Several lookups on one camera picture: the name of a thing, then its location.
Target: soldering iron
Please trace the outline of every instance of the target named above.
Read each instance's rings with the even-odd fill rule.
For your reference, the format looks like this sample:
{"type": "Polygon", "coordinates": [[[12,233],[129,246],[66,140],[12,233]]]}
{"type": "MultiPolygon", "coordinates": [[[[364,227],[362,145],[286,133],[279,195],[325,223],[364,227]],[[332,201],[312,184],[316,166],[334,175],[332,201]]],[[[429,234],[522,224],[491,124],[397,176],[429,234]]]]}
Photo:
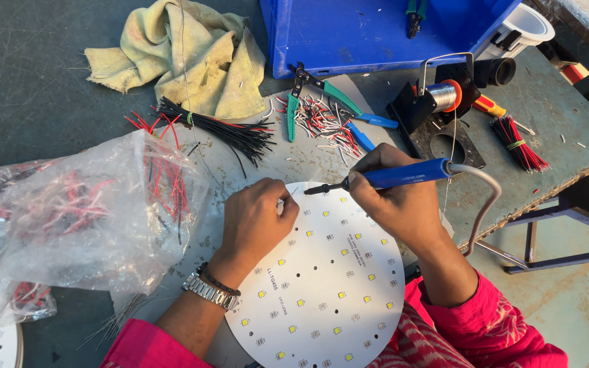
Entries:
{"type": "MultiPolygon", "coordinates": [[[[492,187],[493,191],[492,195],[487,199],[474,221],[474,227],[471,230],[467,251],[463,254],[467,257],[474,249],[474,242],[476,242],[478,228],[483,217],[485,217],[485,213],[487,213],[487,210],[489,210],[494,204],[496,199],[501,196],[501,186],[494,178],[486,172],[469,165],[454,164],[448,158],[436,158],[434,160],[423,161],[421,163],[400,166],[397,168],[367,171],[362,174],[374,189],[386,189],[400,185],[421,183],[423,181],[448,179],[454,174],[460,172],[470,173],[485,181],[490,187],[492,187]]],[[[319,187],[307,189],[304,191],[304,194],[315,195],[319,193],[328,193],[330,190],[337,188],[349,190],[350,183],[348,177],[344,178],[342,182],[337,184],[323,184],[319,187]]]]}

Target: pink patterned clothing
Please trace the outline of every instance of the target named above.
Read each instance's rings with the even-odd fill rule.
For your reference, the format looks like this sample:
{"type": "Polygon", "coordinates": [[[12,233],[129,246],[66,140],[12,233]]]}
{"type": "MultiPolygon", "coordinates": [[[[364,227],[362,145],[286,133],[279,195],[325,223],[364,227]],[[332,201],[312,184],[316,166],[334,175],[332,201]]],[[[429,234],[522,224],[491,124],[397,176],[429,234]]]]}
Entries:
{"type": "MultiPolygon", "coordinates": [[[[406,285],[406,304],[397,330],[369,368],[567,366],[567,355],[545,344],[540,333],[524,322],[519,309],[482,275],[476,294],[455,308],[432,305],[419,280],[406,285]]],[[[131,319],[102,368],[145,367],[210,365],[155,325],[131,319]]]]}

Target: silver wristwatch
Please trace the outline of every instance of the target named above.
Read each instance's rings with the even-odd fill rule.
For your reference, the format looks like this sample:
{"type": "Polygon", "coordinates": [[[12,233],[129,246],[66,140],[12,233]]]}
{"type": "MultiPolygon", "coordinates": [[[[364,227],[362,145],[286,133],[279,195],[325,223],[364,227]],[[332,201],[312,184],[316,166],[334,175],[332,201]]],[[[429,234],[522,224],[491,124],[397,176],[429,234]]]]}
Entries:
{"type": "Polygon", "coordinates": [[[190,290],[207,301],[222,306],[226,310],[231,310],[237,305],[237,297],[208,285],[199,278],[199,275],[201,275],[201,269],[197,267],[185,280],[181,289],[184,291],[190,290]]]}

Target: hand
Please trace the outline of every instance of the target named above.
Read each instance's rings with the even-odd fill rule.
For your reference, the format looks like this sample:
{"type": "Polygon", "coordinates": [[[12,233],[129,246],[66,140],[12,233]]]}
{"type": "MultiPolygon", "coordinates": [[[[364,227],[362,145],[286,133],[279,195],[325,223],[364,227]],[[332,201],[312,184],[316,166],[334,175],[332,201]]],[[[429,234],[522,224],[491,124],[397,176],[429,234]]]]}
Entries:
{"type": "Polygon", "coordinates": [[[351,197],[383,230],[404,242],[413,253],[416,253],[415,248],[437,242],[446,233],[439,221],[435,182],[375,190],[360,172],[396,168],[421,161],[396,147],[381,143],[358,161],[348,174],[351,197]]]}
{"type": "Polygon", "coordinates": [[[281,180],[264,178],[224,205],[224,240],[208,263],[211,275],[237,289],[256,264],[292,231],[299,205],[281,180]],[[282,214],[278,200],[284,200],[282,214]]]}

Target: black bracelet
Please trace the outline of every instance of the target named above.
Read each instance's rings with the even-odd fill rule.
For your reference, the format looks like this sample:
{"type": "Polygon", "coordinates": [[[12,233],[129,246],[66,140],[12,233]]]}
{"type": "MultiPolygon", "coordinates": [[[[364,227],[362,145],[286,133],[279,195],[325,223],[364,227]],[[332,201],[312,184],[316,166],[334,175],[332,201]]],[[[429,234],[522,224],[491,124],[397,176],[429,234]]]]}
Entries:
{"type": "Polygon", "coordinates": [[[240,290],[231,289],[231,288],[227,287],[226,285],[224,285],[223,283],[217,281],[217,279],[215,279],[214,277],[212,277],[210,272],[208,272],[208,262],[202,263],[201,266],[199,267],[199,269],[201,270],[201,273],[204,276],[206,276],[208,281],[210,281],[211,284],[213,286],[215,286],[216,288],[220,289],[221,291],[225,291],[226,293],[229,293],[233,297],[239,297],[242,295],[242,293],[240,293],[240,290]]]}

